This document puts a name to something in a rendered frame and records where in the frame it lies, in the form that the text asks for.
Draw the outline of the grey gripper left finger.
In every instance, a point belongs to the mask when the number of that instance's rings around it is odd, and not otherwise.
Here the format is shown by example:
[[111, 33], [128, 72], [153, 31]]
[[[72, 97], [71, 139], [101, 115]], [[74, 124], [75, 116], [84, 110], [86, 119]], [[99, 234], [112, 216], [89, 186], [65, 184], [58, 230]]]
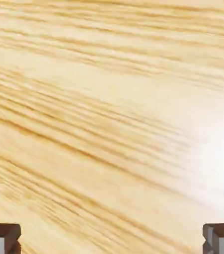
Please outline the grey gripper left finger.
[[21, 254], [21, 226], [15, 223], [0, 223], [0, 254]]

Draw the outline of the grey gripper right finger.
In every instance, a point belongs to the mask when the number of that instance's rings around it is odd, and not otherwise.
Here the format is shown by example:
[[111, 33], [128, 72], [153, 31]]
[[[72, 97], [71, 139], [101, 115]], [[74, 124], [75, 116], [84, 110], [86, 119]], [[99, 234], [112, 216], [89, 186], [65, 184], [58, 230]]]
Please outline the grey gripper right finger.
[[224, 223], [204, 224], [202, 235], [202, 254], [224, 254]]

